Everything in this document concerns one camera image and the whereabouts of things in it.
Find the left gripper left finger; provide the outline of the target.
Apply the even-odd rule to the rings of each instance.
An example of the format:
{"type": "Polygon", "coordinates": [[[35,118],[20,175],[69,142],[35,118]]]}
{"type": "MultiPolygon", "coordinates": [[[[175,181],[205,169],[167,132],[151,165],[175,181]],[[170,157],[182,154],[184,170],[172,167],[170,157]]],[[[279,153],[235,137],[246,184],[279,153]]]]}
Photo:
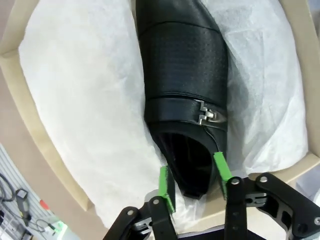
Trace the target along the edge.
{"type": "Polygon", "coordinates": [[[177,240],[172,223],[176,211],[176,185],[168,166],[160,168],[156,196],[138,209],[125,207],[104,238],[106,240],[146,240],[151,234],[156,240],[177,240]]]}

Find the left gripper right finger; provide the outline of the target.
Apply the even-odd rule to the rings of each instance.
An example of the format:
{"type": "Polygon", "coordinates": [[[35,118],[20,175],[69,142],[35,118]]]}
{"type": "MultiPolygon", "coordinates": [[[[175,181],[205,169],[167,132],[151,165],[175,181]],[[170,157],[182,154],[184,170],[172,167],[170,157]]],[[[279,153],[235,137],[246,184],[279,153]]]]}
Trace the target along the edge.
{"type": "Polygon", "coordinates": [[[286,232],[288,240],[314,240],[320,236],[320,208],[297,190],[265,172],[256,177],[232,176],[224,154],[213,154],[226,201],[224,239],[260,240],[248,230],[247,208],[271,217],[286,232]]]}

